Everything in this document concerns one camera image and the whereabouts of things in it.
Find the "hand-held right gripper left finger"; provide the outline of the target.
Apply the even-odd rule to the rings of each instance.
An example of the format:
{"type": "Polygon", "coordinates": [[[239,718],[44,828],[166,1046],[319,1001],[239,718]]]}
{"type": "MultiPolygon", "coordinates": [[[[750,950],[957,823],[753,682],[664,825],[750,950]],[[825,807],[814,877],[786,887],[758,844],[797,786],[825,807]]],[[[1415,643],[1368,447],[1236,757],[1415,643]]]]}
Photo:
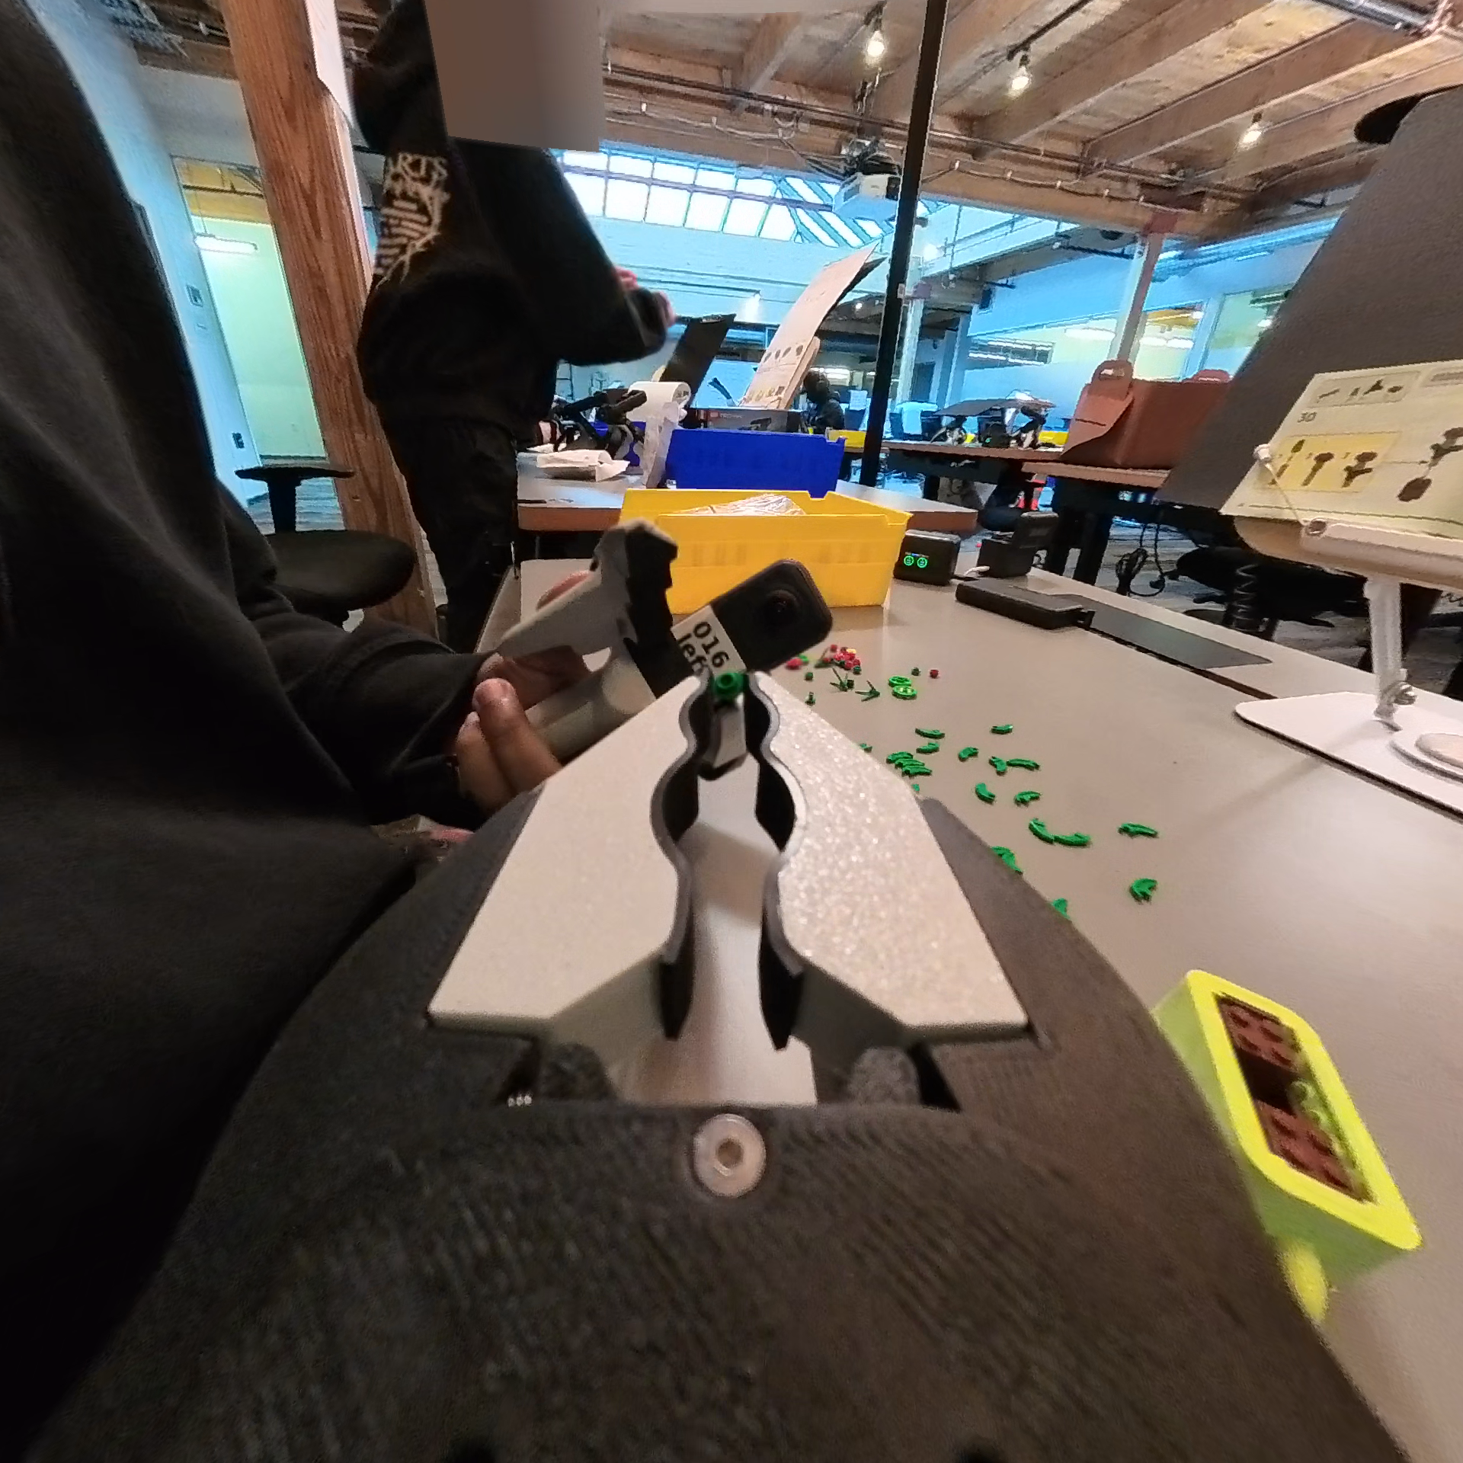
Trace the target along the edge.
{"type": "Polygon", "coordinates": [[[588,1049],[649,1105],[710,1105],[720,915],[701,819],[708,691],[683,684],[546,783],[427,1006],[457,1035],[588,1049]]]}

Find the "yellow plastic bin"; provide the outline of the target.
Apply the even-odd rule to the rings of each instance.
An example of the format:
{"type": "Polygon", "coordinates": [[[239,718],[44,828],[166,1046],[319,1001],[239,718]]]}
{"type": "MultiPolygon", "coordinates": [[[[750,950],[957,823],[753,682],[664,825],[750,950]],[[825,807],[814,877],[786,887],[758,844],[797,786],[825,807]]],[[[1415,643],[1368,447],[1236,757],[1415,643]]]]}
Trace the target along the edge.
{"type": "Polygon", "coordinates": [[[622,522],[649,522],[676,542],[668,593],[675,616],[706,607],[777,562],[802,563],[833,610],[885,603],[910,530],[905,513],[811,497],[818,518],[675,518],[694,492],[706,490],[633,488],[621,509],[622,522]]]}

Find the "pile of small mixed toy pieces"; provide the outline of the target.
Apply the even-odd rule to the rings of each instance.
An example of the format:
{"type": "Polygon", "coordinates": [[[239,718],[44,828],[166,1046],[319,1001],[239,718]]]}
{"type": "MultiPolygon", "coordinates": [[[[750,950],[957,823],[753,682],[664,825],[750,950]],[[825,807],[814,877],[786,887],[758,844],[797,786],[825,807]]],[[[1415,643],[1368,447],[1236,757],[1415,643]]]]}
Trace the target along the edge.
{"type": "Polygon", "coordinates": [[[851,645],[828,643],[816,652],[800,652],[779,668],[784,678],[802,687],[809,704],[816,706],[828,694],[849,703],[896,703],[912,706],[938,680],[919,668],[905,673],[879,671],[851,645]]]}

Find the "blue plastic bin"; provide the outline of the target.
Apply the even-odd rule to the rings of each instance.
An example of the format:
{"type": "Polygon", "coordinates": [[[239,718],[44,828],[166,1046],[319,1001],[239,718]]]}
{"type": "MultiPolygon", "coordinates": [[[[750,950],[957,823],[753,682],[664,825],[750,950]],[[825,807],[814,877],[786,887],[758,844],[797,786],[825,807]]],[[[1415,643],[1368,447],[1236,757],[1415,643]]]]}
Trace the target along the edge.
{"type": "Polygon", "coordinates": [[[666,478],[680,490],[767,490],[825,499],[844,478],[845,445],[807,433],[678,428],[666,478]]]}

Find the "scattered green toy leaves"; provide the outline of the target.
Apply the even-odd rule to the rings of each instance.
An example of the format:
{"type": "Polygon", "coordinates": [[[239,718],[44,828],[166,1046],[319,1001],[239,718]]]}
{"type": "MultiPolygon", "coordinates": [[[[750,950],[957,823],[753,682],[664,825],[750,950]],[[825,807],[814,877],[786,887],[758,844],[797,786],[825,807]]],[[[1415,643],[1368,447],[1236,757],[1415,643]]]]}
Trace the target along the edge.
{"type": "MultiPolygon", "coordinates": [[[[917,727],[915,739],[915,746],[896,748],[884,755],[875,755],[870,743],[859,746],[870,757],[882,757],[885,767],[903,778],[913,793],[924,793],[926,785],[938,772],[938,757],[946,750],[946,732],[934,727],[917,727]]],[[[1091,851],[1096,847],[1098,835],[1051,823],[1044,802],[1046,793],[1023,783],[1025,776],[1044,771],[1039,760],[1000,757],[997,753],[985,755],[980,744],[964,744],[955,748],[955,765],[981,771],[985,778],[971,783],[967,790],[971,798],[986,811],[1011,807],[1018,818],[1018,826],[1034,844],[1049,851],[1091,851]]],[[[1161,840],[1161,830],[1143,821],[1126,819],[1114,826],[1114,837],[1129,844],[1150,844],[1161,840]]],[[[993,852],[1014,875],[1025,875],[1023,854],[1016,851],[1014,844],[997,846],[993,852]]],[[[1128,882],[1126,894],[1135,905],[1148,906],[1159,898],[1161,887],[1157,875],[1140,873],[1128,882]]],[[[1054,898],[1051,906],[1061,917],[1070,919],[1068,896],[1054,898]]]]}

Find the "black flat box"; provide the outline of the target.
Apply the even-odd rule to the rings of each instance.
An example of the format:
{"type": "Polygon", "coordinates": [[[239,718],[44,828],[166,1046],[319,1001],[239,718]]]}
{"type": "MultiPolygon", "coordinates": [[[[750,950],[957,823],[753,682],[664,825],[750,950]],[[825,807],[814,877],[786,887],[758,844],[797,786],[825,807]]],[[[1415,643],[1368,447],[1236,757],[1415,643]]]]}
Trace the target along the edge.
{"type": "Polygon", "coordinates": [[[1091,630],[1096,617],[1088,600],[1039,593],[1013,579],[962,579],[957,603],[1044,631],[1091,630]]]}

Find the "black charging dock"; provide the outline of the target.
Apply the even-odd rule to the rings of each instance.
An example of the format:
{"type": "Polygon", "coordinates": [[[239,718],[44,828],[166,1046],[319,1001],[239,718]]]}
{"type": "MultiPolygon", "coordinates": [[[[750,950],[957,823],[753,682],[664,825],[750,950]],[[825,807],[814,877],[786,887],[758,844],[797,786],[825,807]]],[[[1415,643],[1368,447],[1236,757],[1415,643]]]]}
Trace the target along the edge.
{"type": "Polygon", "coordinates": [[[1061,518],[1049,511],[1020,511],[1004,529],[981,541],[976,574],[990,581],[1023,579],[1035,569],[1037,558],[1051,549],[1061,518]]]}

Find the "cardboard sheet with cutouts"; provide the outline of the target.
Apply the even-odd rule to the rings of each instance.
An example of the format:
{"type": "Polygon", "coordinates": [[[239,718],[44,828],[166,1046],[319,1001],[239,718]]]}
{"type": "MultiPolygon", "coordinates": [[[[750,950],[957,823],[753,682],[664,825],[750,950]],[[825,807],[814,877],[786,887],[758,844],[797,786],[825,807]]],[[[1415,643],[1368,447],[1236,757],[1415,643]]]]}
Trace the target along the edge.
{"type": "Polygon", "coordinates": [[[791,410],[821,351],[819,332],[845,295],[884,262],[868,245],[825,267],[802,292],[764,353],[737,403],[743,410],[791,410]]]}

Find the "wooden desk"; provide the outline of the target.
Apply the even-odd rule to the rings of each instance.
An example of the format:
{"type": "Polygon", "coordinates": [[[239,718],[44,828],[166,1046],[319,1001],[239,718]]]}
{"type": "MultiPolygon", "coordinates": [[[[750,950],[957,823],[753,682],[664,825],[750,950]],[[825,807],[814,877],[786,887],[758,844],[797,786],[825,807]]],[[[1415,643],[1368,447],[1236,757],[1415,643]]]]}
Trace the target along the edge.
{"type": "Polygon", "coordinates": [[[978,469],[988,466],[1016,466],[1032,476],[1105,483],[1122,488],[1159,490],[1173,469],[1115,469],[1091,464],[1074,464],[1061,452],[1037,452],[1023,448],[988,448],[980,445],[931,445],[896,441],[884,448],[885,464],[910,476],[936,480],[974,480],[978,469]]]}

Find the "black office chair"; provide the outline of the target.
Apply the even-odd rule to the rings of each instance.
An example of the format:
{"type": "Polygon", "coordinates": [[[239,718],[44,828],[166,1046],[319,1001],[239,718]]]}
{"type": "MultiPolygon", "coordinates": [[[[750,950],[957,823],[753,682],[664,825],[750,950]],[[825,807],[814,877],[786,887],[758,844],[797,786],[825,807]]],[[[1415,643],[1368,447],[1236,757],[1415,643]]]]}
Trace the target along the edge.
{"type": "Polygon", "coordinates": [[[1286,621],[1326,630],[1331,617],[1366,614],[1361,577],[1258,555],[1241,542],[1197,546],[1178,560],[1176,577],[1206,591],[1189,617],[1269,642],[1286,621]]]}
{"type": "Polygon", "coordinates": [[[417,572],[415,549],[398,539],[349,529],[299,529],[305,482],[340,483],[353,476],[353,469],[326,461],[272,461],[236,471],[239,482],[267,490],[274,532],[265,539],[281,593],[295,610],[339,628],[356,612],[387,605],[417,572]]]}

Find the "black pole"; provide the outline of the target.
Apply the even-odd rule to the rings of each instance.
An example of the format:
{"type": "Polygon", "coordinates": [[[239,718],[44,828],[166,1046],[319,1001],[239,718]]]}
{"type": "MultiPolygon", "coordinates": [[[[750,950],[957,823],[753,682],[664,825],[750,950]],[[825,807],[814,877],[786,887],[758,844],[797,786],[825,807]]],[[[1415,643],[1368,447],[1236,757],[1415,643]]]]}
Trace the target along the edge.
{"type": "Polygon", "coordinates": [[[912,100],[908,102],[899,210],[896,213],[896,229],[887,267],[882,333],[875,360],[870,415],[866,421],[866,448],[861,457],[858,476],[859,485],[866,488],[879,483],[880,464],[884,461],[891,391],[903,321],[905,288],[910,279],[910,255],[922,199],[927,140],[939,88],[939,65],[945,46],[948,10],[948,3],[926,4],[919,67],[913,81],[912,100]]]}

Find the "brown cardboard box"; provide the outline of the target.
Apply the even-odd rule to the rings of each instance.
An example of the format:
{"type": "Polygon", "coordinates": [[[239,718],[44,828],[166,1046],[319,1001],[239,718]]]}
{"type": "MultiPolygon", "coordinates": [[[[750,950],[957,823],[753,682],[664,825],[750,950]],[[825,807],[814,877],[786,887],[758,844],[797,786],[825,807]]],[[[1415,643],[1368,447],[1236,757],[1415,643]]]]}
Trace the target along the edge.
{"type": "Polygon", "coordinates": [[[1077,401],[1063,461],[1115,471],[1169,471],[1230,386],[1227,372],[1148,380],[1135,377],[1131,361],[1108,360],[1077,401]]]}

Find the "white booklet stand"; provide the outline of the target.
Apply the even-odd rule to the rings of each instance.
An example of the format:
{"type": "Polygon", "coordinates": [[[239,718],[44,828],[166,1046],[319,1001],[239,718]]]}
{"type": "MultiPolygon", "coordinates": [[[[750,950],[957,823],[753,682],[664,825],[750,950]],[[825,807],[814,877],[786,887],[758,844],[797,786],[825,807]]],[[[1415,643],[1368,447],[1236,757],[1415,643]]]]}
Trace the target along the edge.
{"type": "Polygon", "coordinates": [[[1243,703],[1239,718],[1460,816],[1460,706],[1422,701],[1403,654],[1404,586],[1460,593],[1460,541],[1335,520],[1251,518],[1243,520],[1241,532],[1263,555],[1363,577],[1373,684],[1370,692],[1243,703]]]}

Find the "lime green toy brick pot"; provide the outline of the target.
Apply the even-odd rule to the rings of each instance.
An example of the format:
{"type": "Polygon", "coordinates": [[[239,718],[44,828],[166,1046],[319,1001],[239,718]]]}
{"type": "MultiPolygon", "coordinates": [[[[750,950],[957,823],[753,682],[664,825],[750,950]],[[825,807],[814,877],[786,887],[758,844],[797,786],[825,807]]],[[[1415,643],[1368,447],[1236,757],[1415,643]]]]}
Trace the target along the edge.
{"type": "Polygon", "coordinates": [[[1194,971],[1152,1013],[1230,1150],[1297,1304],[1417,1253],[1422,1236],[1314,1027],[1194,971]]]}

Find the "wooden post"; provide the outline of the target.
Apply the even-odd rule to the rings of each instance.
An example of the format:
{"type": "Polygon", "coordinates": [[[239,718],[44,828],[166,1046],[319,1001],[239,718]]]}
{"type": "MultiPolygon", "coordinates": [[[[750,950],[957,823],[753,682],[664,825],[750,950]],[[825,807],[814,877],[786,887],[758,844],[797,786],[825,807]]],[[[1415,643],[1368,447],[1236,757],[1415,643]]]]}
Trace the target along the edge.
{"type": "Polygon", "coordinates": [[[269,219],[278,236],[305,370],[328,457],[354,469],[339,488],[347,529],[417,553],[408,588],[379,614],[436,635],[427,556],[410,495],[365,394],[358,332],[373,278],[354,138],[323,62],[342,65],[335,8],[224,3],[269,219]]]}

